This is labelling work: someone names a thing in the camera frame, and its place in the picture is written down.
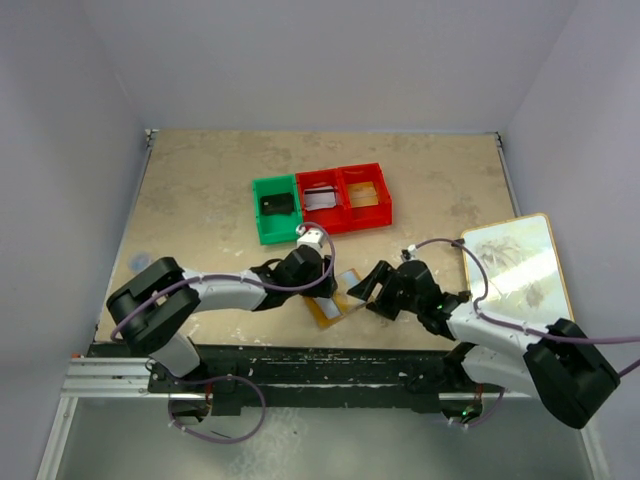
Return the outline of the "red bin with gold card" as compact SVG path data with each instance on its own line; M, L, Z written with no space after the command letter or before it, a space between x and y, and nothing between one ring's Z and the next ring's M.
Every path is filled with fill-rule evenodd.
M338 177L346 194L348 231L392 224L392 198L378 163L339 167Z

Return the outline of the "green plastic bin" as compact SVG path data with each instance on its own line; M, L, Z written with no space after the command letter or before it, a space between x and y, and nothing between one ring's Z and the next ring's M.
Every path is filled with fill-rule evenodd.
M295 176L254 179L252 191L260 244L295 241L297 228L303 222Z

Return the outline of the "white board with wooden frame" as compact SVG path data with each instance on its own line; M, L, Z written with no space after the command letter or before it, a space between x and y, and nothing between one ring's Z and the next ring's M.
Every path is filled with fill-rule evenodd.
M465 271L483 313L539 324L574 318L547 215L537 213L469 229Z

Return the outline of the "red bin with silver card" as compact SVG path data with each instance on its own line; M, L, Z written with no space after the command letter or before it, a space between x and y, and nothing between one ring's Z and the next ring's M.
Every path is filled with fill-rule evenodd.
M306 222L320 224L330 234L352 230L351 203L337 168L300 172L295 177Z

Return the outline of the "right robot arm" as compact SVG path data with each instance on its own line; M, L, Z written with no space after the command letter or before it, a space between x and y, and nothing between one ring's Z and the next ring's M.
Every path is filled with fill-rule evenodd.
M455 341L443 360L450 384L526 394L574 429L583 428L621 382L574 322L560 318L543 326L541 336L496 326L477 315L469 292L443 291L420 260L397 268L381 261L347 293L389 320L411 312L430 333Z

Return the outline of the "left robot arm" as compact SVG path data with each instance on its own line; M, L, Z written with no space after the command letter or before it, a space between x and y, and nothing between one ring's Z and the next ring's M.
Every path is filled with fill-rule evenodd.
M116 290L106 302L120 337L134 355L153 359L175 378L201 378L206 368L195 345L180 333L194 313L279 308L291 297L330 298L334 257L310 246L284 259L234 274L196 273L163 257Z

